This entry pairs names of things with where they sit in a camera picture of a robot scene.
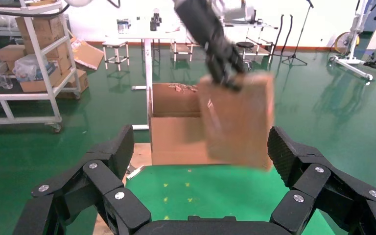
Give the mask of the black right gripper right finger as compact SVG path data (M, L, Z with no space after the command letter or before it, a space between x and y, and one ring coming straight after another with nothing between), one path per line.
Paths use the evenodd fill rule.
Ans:
M376 188L335 168L315 147L271 128L268 155L288 192L270 222L300 235L321 210L350 235L376 235Z

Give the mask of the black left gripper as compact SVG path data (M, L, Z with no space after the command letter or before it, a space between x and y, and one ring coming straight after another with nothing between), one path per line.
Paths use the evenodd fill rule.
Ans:
M235 45L225 37L221 21L206 0L175 0L174 10L192 38L204 49L212 82L234 92L241 87L229 78L226 64L238 73L246 68Z

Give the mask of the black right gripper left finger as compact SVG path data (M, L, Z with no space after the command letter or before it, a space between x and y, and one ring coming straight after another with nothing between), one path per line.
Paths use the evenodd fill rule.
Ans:
M13 233L64 235L83 210L95 207L113 234L134 235L151 221L150 211L123 183L134 144L133 127L125 125L72 168L37 185Z

